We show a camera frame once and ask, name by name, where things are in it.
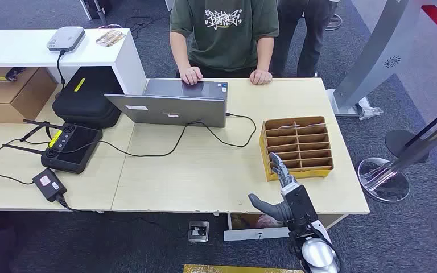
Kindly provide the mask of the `person's right hand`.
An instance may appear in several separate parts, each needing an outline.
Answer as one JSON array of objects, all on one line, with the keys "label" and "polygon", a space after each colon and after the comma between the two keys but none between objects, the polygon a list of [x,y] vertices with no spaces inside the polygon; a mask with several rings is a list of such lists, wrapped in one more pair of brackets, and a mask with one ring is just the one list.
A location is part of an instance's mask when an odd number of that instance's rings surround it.
[{"label": "person's right hand", "polygon": [[179,68],[179,74],[182,81],[188,85],[195,85],[203,79],[203,74],[199,67]]}]

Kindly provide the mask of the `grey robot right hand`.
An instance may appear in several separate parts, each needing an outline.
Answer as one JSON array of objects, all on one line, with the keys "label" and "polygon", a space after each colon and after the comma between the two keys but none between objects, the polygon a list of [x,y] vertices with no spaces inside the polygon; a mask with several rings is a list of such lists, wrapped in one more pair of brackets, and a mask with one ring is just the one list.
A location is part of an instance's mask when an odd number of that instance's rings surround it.
[{"label": "grey robot right hand", "polygon": [[286,200],[286,195],[294,188],[298,187],[299,184],[297,183],[296,178],[294,178],[293,175],[289,173],[285,163],[276,153],[270,152],[269,159],[273,163],[272,170],[277,174],[277,177],[279,179],[281,185],[281,196],[283,197],[283,201],[275,205],[269,204],[262,201],[257,195],[253,193],[248,194],[248,198],[252,206],[258,209],[260,212],[267,214],[277,221],[287,222],[289,220],[292,220],[294,215],[292,213],[289,203]]}]

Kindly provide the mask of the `person's left hand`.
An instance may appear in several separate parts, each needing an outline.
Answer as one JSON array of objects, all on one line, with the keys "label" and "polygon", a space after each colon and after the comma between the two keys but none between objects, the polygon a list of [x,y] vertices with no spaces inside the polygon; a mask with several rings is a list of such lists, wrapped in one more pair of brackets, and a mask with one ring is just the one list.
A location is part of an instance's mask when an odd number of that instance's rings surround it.
[{"label": "person's left hand", "polygon": [[268,71],[256,69],[250,74],[249,79],[253,85],[266,85],[271,83],[273,76]]}]

